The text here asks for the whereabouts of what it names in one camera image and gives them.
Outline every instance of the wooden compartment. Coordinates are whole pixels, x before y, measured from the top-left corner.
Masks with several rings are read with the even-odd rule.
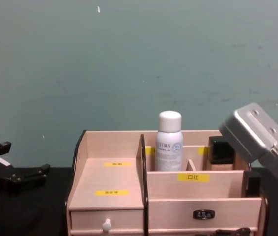
[[[69,235],[104,235],[106,219],[112,235],[143,235],[140,135],[87,132],[83,136],[76,164],[83,168],[76,168],[67,204]]]
[[[77,144],[75,174],[67,201],[70,236],[187,236],[249,227],[262,236],[266,202],[242,198],[237,155],[232,170],[205,170],[210,136],[216,130],[183,131],[183,170],[156,172],[156,131],[91,131]],[[213,219],[193,219],[211,209]],[[103,231],[110,219],[112,228]]]

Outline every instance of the screw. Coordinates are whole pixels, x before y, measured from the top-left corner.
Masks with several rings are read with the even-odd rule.
[[[274,147],[273,150],[278,154],[278,147]]]
[[[276,130],[271,127],[269,129],[270,129],[271,133],[273,133],[273,134],[276,132]]]

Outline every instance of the product label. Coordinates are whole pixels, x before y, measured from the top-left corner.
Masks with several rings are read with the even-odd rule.
[[[182,143],[156,143],[156,170],[181,171],[182,169]]]
[[[128,190],[100,190],[95,191],[96,196],[120,196],[120,195],[128,195]]]
[[[210,174],[200,174],[200,173],[179,173],[177,174],[178,181],[192,181],[192,182],[210,182]]]
[[[208,150],[209,150],[209,147],[205,147],[205,146],[198,147],[198,154],[200,156],[206,156],[206,155],[208,155]]]
[[[154,147],[145,147],[145,154],[147,156],[154,155],[155,148]]]
[[[0,163],[4,164],[5,166],[10,166],[10,163],[0,157]]]
[[[131,162],[105,162],[104,166],[105,167],[110,167],[110,166],[131,166]]]

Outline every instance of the black edge trim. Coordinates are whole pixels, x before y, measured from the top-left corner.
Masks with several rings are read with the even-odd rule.
[[[64,204],[64,210],[63,210],[63,227],[60,230],[60,234],[59,234],[60,236],[68,235],[67,216],[66,216],[67,201],[68,201],[68,197],[71,192],[71,189],[72,189],[72,185],[74,184],[79,145],[80,145],[80,142],[81,142],[82,138],[84,137],[85,133],[86,133],[86,130],[84,130],[82,132],[82,134],[80,135],[80,137],[76,143],[76,147],[75,147],[75,151],[74,151],[74,157],[73,157],[73,161],[72,161],[72,179],[71,179],[70,185],[68,187],[67,193],[65,195],[65,204]]]
[[[143,194],[144,194],[144,223],[143,230],[144,235],[149,236],[149,196],[148,196],[148,184],[147,184],[147,165],[145,158],[145,142],[144,135],[141,134],[141,147],[142,147],[142,175],[143,175]]]
[[[262,189],[260,190],[264,200],[265,200],[265,204],[266,204],[266,216],[265,216],[265,224],[264,224],[264,228],[263,228],[263,236],[267,235],[268,232],[268,225],[269,225],[269,218],[270,218],[270,207],[269,207],[269,202],[268,202],[268,198],[267,198],[267,194],[265,191],[263,191]]]

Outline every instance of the drawer handle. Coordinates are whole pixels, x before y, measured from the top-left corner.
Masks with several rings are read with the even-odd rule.
[[[104,224],[103,224],[103,231],[107,232],[111,229],[111,220],[106,219]]]

